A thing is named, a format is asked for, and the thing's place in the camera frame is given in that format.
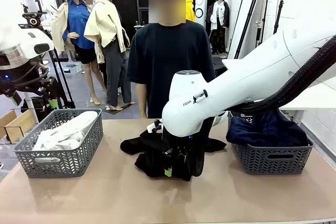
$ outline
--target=gray basket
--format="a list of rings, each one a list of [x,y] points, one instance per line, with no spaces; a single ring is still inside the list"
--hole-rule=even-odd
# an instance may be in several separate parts
[[[252,116],[229,112],[228,126],[231,118],[239,117],[252,122]],[[301,174],[314,144],[303,147],[253,147],[249,144],[234,144],[245,172],[248,174]]]
[[[33,151],[41,131],[54,129],[85,111],[96,111],[98,116],[78,148]],[[16,144],[13,151],[29,178],[79,177],[88,168],[102,137],[101,109],[54,110]]]

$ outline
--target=black t-shirt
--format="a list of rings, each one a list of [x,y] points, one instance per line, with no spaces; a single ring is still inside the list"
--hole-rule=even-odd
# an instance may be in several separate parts
[[[203,26],[187,20],[177,26],[149,24],[133,37],[127,79],[147,85],[148,118],[161,118],[173,76],[197,70],[209,82],[215,70]]]

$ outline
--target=plastic container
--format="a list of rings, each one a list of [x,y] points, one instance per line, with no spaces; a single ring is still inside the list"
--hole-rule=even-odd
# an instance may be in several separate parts
[[[98,116],[78,148],[33,151],[41,131],[54,129],[85,111],[96,111]],[[54,110],[16,144],[13,151],[29,178],[79,177],[88,168],[102,137],[101,109]]]
[[[228,127],[232,116],[252,122],[252,116],[230,111]],[[303,147],[254,147],[249,144],[234,144],[234,150],[248,174],[301,174],[314,146],[313,142],[308,142],[310,146]]]

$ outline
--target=person in black t-shirt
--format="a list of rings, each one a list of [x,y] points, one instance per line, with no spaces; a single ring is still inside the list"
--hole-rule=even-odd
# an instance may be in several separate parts
[[[140,116],[161,118],[176,72],[197,70],[209,82],[215,78],[215,71],[204,27],[185,20],[185,13],[181,22],[176,8],[181,0],[150,1],[159,14],[159,23],[148,24],[134,35],[127,79],[136,83]]]

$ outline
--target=mannequin foot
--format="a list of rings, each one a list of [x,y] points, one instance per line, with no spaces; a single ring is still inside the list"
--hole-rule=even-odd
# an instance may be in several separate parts
[[[95,105],[100,105],[100,102],[97,97],[91,97]]]
[[[120,110],[123,110],[122,107],[119,107],[119,106],[112,106],[112,105],[106,105],[106,110],[117,110],[117,111],[120,111]]]

